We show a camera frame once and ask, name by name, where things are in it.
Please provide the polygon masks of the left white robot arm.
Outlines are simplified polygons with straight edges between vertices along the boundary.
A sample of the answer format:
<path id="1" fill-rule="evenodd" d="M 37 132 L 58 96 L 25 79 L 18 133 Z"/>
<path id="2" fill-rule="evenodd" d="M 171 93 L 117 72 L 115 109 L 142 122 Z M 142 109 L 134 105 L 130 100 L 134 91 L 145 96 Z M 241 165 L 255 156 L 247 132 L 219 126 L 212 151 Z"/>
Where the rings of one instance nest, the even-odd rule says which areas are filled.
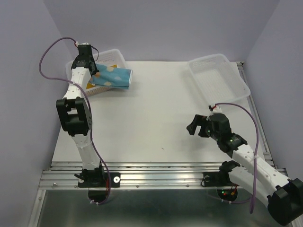
<path id="1" fill-rule="evenodd" d="M 80 188 L 101 187 L 106 176 L 100 158 L 92 145 L 92 115 L 86 101 L 86 87 L 98 70 L 92 46 L 88 43 L 77 46 L 78 56 L 71 65 L 71 81 L 62 99 L 56 101 L 56 109 L 62 129 L 71 136 L 82 160 L 81 173 L 75 174 Z"/>

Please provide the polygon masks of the yellow blue hello towel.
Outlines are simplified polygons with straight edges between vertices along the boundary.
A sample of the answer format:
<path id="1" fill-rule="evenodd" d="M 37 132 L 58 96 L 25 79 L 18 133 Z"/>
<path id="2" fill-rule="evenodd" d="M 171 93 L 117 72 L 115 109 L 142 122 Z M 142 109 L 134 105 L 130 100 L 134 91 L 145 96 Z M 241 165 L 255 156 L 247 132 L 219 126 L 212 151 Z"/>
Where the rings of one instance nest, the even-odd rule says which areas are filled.
<path id="1" fill-rule="evenodd" d="M 102 86 L 97 86 L 95 84 L 92 84 L 90 81 L 88 82 L 86 86 L 86 93 L 88 95 L 93 95 L 93 94 L 99 94 L 101 92 L 105 92 L 110 90 L 110 87 L 102 87 Z"/>

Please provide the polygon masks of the right white plastic basket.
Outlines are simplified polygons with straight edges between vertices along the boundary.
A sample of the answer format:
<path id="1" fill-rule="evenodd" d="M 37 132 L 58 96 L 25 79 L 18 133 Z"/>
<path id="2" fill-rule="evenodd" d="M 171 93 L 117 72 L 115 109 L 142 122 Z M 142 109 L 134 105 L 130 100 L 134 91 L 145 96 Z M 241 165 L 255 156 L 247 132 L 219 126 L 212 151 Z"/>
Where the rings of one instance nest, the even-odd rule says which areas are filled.
<path id="1" fill-rule="evenodd" d="M 201 93 L 209 105 L 234 103 L 250 95 L 239 71 L 223 54 L 212 54 L 187 63 Z"/>

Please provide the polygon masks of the light blue colourful towel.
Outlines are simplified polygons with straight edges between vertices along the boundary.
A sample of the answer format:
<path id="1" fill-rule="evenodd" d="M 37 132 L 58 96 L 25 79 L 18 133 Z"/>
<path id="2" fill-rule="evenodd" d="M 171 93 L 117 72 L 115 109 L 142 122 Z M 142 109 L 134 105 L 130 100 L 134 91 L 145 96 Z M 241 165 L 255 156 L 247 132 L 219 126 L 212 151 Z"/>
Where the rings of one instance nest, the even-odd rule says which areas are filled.
<path id="1" fill-rule="evenodd" d="M 129 89 L 132 82 L 132 73 L 130 69 L 117 68 L 96 64 L 98 73 L 93 75 L 89 83 L 95 86 Z"/>

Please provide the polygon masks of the aluminium mounting rail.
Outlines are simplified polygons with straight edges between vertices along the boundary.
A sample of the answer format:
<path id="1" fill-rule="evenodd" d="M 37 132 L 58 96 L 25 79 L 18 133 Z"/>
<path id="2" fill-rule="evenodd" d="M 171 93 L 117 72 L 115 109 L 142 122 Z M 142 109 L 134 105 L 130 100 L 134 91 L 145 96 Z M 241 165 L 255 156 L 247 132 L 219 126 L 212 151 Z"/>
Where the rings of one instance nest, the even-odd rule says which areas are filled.
<path id="1" fill-rule="evenodd" d="M 199 189 L 203 172 L 218 171 L 220 162 L 108 162 L 112 173 L 120 173 L 120 190 Z M 52 162 L 43 171 L 40 190 L 77 190 L 81 162 Z"/>

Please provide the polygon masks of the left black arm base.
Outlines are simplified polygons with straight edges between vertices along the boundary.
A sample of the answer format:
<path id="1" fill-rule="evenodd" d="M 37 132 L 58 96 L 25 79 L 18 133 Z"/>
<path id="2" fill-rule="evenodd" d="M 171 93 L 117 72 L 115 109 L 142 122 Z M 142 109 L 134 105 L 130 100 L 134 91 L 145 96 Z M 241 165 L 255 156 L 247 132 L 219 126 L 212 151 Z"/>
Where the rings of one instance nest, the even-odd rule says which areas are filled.
<path id="1" fill-rule="evenodd" d="M 78 179 L 79 188 L 105 188 L 106 186 L 109 186 L 109 178 L 107 173 L 102 174 L 101 172 L 82 172 L 80 174 L 74 174 L 74 176 Z M 119 188 L 120 179 L 120 173 L 110 173 L 111 188 Z"/>

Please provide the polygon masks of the left white plastic basket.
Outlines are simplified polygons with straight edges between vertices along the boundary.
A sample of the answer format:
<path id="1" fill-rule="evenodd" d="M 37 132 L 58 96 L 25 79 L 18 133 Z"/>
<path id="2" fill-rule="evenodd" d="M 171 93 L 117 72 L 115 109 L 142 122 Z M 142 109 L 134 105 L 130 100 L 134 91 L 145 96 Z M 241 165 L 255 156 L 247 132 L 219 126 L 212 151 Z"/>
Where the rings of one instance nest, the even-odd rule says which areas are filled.
<path id="1" fill-rule="evenodd" d="M 93 54 L 93 57 L 96 59 L 98 55 L 98 59 L 93 62 L 81 63 L 78 61 L 77 57 L 72 60 L 71 62 L 66 64 L 66 75 L 67 79 L 71 80 L 71 70 L 75 69 L 75 67 L 85 67 L 89 69 L 89 72 L 97 72 L 96 64 L 102 64 L 106 66 L 113 66 L 117 68 L 124 68 L 129 69 L 126 65 L 124 57 L 122 56 L 121 52 L 118 49 L 112 49 L 105 52 L 99 52 L 97 54 Z"/>

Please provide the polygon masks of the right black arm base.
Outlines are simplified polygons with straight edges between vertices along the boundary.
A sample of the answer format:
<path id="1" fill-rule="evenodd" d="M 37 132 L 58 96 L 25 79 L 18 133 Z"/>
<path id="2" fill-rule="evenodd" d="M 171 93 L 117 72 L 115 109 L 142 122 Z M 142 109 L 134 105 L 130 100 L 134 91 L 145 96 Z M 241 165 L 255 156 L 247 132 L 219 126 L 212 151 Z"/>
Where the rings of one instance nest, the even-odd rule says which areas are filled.
<path id="1" fill-rule="evenodd" d="M 201 185 L 203 187 L 222 187 L 228 186 L 227 177 L 221 172 L 203 172 Z"/>

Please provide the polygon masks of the white plastic basket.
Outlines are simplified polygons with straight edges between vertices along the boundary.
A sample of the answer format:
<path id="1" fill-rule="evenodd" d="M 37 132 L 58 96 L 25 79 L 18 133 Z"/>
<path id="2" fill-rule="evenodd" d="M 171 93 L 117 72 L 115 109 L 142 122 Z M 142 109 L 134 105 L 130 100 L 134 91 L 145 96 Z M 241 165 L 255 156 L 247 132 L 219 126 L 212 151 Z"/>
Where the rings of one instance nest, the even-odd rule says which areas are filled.
<path id="1" fill-rule="evenodd" d="M 124 68 L 129 69 L 126 65 L 124 57 L 122 56 L 121 52 L 118 49 L 112 49 L 105 52 L 99 52 L 97 54 L 93 54 L 93 57 L 96 59 L 98 55 L 98 59 L 93 62 L 81 63 L 78 61 L 77 57 L 72 60 L 71 62 L 66 64 L 66 75 L 67 79 L 71 80 L 71 70 L 75 69 L 75 67 L 85 67 L 89 69 L 89 72 L 97 72 L 96 64 L 102 64 L 106 66 L 113 66 L 117 68 Z"/>
<path id="2" fill-rule="evenodd" d="M 250 95 L 239 71 L 223 54 L 212 54 L 187 63 L 201 93 L 209 105 L 234 103 Z"/>

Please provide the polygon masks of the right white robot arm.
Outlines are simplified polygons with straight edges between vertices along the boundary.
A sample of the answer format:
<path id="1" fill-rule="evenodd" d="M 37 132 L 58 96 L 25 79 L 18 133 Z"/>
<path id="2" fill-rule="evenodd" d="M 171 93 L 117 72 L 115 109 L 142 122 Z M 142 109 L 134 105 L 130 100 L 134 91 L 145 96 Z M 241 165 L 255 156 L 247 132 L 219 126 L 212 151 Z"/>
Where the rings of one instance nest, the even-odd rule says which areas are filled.
<path id="1" fill-rule="evenodd" d="M 286 226 L 303 214 L 303 183 L 290 179 L 274 169 L 240 135 L 233 133 L 228 118 L 222 113 L 195 115 L 187 126 L 190 135 L 200 127 L 198 136 L 212 138 L 231 160 L 225 161 L 217 172 L 203 172 L 203 187 L 238 185 L 262 202 L 271 217 Z"/>

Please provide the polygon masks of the right aluminium side rail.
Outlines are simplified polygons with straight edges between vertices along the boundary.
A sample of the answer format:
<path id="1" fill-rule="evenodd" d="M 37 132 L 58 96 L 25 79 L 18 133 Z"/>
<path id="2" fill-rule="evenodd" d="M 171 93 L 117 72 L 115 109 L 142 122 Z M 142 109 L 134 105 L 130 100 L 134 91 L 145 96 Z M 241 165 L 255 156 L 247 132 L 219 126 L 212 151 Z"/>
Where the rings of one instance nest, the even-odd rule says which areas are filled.
<path id="1" fill-rule="evenodd" d="M 238 71 L 239 71 L 239 74 L 240 74 L 241 78 L 248 85 L 247 77 L 246 77 L 244 67 L 243 67 L 244 62 L 238 61 L 238 62 L 236 62 L 236 64 L 237 64 L 237 68 L 238 68 Z M 270 148 L 268 146 L 267 139 L 266 139 L 266 136 L 264 134 L 264 130 L 262 128 L 262 124 L 261 124 L 261 121 L 260 121 L 260 118 L 259 118 L 257 108 L 255 106 L 255 102 L 254 102 L 252 94 L 250 94 L 249 97 L 248 97 L 248 103 L 249 103 L 249 106 L 250 106 L 251 113 L 252 113 L 252 115 L 254 116 L 254 118 L 257 122 L 259 140 L 260 140 L 261 147 L 262 147 L 262 150 L 263 150 L 264 159 L 267 163 L 269 163 L 272 167 L 275 168 L 276 166 L 274 164 L 272 155 L 270 153 Z"/>

